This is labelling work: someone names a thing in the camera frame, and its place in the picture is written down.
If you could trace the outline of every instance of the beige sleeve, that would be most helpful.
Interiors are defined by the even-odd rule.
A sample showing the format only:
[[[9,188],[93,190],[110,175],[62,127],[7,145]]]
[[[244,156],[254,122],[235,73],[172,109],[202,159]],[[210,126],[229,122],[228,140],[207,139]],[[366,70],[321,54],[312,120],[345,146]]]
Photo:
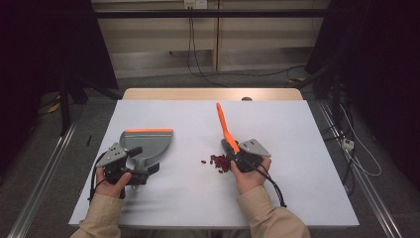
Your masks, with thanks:
[[[80,223],[80,228],[71,235],[71,238],[120,237],[118,222],[123,203],[123,199],[95,193],[86,219]]]
[[[263,186],[255,187],[238,198],[248,217],[254,238],[310,237],[303,222],[284,207],[274,207]]]

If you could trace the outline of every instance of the hand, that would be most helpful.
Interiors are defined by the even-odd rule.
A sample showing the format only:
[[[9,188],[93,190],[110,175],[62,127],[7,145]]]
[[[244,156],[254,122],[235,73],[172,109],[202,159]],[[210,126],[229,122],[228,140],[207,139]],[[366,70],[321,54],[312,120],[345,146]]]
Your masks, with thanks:
[[[121,190],[124,189],[126,184],[130,181],[131,176],[132,175],[130,173],[125,173],[121,176],[121,178],[117,181],[117,183],[112,184],[112,183],[109,183],[107,180],[104,180],[105,179],[104,169],[97,168],[96,169],[97,185],[96,185],[95,192],[102,195],[119,198]]]
[[[262,157],[262,166],[269,170],[269,166],[271,165],[271,159],[268,157]],[[265,169],[259,166],[260,171],[265,173]],[[248,172],[248,173],[241,173],[238,169],[235,162],[231,161],[231,171],[235,175],[237,190],[240,195],[244,194],[245,192],[257,187],[259,185],[263,185],[265,182],[265,177],[260,175],[260,173],[256,171]]]

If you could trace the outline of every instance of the orange brush handle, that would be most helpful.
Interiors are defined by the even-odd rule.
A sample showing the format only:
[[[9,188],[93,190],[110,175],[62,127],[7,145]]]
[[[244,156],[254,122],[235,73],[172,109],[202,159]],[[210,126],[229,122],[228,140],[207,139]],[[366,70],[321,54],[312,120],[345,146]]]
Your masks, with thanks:
[[[222,125],[223,129],[223,137],[225,137],[225,140],[229,143],[229,145],[234,149],[235,153],[238,153],[240,151],[238,145],[235,142],[234,137],[229,133],[228,127],[226,126],[225,116],[223,114],[222,106],[220,103],[216,103],[217,108],[217,114],[219,115],[220,124]]]

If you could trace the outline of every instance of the person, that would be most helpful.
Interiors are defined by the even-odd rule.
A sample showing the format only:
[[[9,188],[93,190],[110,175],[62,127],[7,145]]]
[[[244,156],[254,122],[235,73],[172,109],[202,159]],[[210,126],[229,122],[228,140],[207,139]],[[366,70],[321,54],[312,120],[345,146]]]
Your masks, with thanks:
[[[269,170],[271,159],[262,157],[262,166]],[[309,238],[305,224],[285,207],[274,207],[263,184],[265,178],[258,172],[241,173],[234,162],[231,171],[236,179],[240,194],[237,202],[248,218],[252,237]],[[105,180],[103,169],[96,171],[95,195],[91,201],[86,218],[71,238],[80,237],[120,237],[118,221],[121,216],[123,200],[119,198],[121,189],[131,178],[125,173],[116,184]]]

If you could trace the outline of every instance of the white table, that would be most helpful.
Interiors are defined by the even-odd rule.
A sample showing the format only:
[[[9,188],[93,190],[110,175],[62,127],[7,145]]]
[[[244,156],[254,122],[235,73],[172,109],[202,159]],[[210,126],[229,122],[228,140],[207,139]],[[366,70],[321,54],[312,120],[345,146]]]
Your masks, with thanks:
[[[256,138],[270,151],[270,175],[288,209],[306,225],[359,225],[306,101],[219,102],[235,139]],[[174,131],[168,149],[156,158],[160,171],[139,190],[126,188],[120,224],[159,229],[247,227],[236,203],[234,176],[200,163],[209,161],[210,155],[223,154],[215,100],[121,100],[98,156],[118,142],[126,129],[159,127]],[[70,225],[84,219],[89,187],[90,176]],[[272,202],[279,205],[268,181],[265,187]]]

